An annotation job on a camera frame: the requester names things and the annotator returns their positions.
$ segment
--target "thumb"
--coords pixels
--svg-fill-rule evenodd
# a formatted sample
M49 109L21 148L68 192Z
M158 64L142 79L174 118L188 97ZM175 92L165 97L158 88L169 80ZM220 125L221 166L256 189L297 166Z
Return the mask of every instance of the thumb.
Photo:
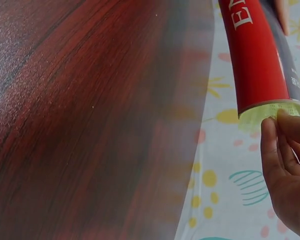
M300 144L300 116L291 116L284 110L279 110L277 123L288 139Z
M290 34L288 0L275 0L275 7L283 32L288 36Z

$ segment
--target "wood grain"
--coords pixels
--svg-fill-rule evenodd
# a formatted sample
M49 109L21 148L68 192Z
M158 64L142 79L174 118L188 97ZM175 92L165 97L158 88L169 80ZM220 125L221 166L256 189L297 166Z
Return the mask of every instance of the wood grain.
M202 0L0 1L0 240L174 238L213 25Z

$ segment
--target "tablecloth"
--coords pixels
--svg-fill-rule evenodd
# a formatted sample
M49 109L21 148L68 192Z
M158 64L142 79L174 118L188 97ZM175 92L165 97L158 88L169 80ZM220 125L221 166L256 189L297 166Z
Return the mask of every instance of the tablecloth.
M175 240L298 240L273 211L260 133L238 130L234 77L218 1L207 96ZM289 0L287 38L300 80L300 0Z

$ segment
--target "hand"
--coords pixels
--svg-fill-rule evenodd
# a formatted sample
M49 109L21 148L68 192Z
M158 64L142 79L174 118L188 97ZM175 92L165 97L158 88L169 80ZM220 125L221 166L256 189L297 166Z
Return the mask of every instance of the hand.
M283 32L286 36L288 36L290 34L288 0L274 0L274 2Z
M300 236L300 117L278 112L262 122L261 158L273 209Z

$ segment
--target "cylindrical container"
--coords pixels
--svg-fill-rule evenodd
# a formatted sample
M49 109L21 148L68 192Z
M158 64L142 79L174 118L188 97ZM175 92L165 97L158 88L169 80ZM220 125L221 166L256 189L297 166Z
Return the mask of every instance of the cylindrical container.
M300 83L274 1L219 0L219 5L239 118L269 104L289 104L300 114Z

